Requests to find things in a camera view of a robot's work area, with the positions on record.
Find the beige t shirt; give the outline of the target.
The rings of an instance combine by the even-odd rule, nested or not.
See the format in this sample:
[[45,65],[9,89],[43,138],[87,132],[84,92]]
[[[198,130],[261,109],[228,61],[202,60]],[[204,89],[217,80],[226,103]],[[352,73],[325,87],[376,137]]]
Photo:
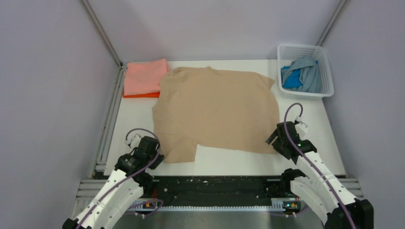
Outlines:
[[167,163],[193,162],[197,146],[274,154],[280,121],[274,80],[255,72],[178,67],[160,81],[154,133]]

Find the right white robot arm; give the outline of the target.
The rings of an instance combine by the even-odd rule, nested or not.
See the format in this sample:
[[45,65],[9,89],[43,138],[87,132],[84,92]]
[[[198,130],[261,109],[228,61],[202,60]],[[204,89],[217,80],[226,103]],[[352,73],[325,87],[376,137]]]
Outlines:
[[326,229],[372,229],[374,209],[359,199],[327,168],[309,140],[300,139],[297,122],[277,124],[266,140],[276,152],[296,165],[281,175],[280,191],[303,200]]

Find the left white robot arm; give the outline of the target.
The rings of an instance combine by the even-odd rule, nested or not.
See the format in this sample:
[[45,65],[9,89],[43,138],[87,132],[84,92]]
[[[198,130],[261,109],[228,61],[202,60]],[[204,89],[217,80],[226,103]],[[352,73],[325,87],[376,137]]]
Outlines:
[[153,192],[153,177],[146,172],[163,160],[158,139],[136,135],[129,141],[130,152],[121,155],[106,183],[86,208],[64,229],[111,229],[132,204]]

